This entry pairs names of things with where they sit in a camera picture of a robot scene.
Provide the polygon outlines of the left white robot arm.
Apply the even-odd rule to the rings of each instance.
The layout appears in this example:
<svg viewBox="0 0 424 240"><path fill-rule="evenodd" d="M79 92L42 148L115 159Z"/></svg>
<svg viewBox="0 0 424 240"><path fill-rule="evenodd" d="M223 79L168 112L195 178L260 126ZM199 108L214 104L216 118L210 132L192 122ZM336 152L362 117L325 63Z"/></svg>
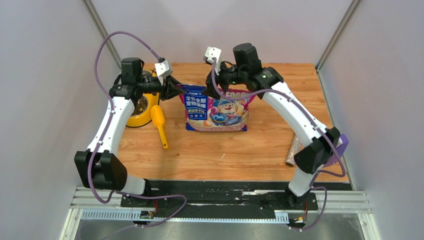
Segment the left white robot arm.
<svg viewBox="0 0 424 240"><path fill-rule="evenodd" d="M153 94L162 101L177 97L184 91L172 76L172 65L164 58L155 63L155 75L143 73L144 62L138 57L121 61L121 73L106 92L108 105L99 129L84 151L77 151L74 162L85 188L111 190L134 195L140 206L149 206L153 193L149 181L128 173L118 159L118 150L125 127L139 99Z"/></svg>

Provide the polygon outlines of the pink pet food bag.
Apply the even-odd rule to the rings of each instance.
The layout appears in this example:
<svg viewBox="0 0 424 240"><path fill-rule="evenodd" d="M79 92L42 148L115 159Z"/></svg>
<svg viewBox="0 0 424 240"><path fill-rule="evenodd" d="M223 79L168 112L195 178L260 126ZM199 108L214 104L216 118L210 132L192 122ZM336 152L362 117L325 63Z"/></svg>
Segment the pink pet food bag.
<svg viewBox="0 0 424 240"><path fill-rule="evenodd" d="M215 99L203 94L201 85L181 84L185 91L179 96L185 109L185 129L197 132L245 132L248 129L249 104L255 98L246 90L229 89L225 98Z"/></svg>

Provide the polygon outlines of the yellow plastic scoop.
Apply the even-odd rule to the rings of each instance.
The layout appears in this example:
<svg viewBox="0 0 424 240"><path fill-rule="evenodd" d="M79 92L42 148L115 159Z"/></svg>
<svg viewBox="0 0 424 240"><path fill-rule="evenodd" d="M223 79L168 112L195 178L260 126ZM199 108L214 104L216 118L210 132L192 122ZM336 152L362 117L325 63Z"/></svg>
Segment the yellow plastic scoop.
<svg viewBox="0 0 424 240"><path fill-rule="evenodd" d="M165 129L164 129L165 116L164 116L162 108L159 105L154 105L151 108L150 115L151 115L153 125L158 130L163 149L168 149L169 144L168 144L168 140L167 140Z"/></svg>

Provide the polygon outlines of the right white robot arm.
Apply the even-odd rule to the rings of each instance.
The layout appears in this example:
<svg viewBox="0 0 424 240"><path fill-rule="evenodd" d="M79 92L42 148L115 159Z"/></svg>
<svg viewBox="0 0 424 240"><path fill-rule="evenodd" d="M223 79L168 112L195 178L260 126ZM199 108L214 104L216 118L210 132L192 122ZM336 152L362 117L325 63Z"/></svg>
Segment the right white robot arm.
<svg viewBox="0 0 424 240"><path fill-rule="evenodd" d="M306 201L323 167L335 157L341 133L336 127L328 128L317 120L295 97L284 78L273 67L263 67L257 49L251 43L233 48L235 64L227 66L221 58L221 49L207 47L204 61L212 66L206 79L204 95L214 99L240 101L259 97L270 105L294 131L303 149L294 155L296 170L285 192L286 204L298 209Z"/></svg>

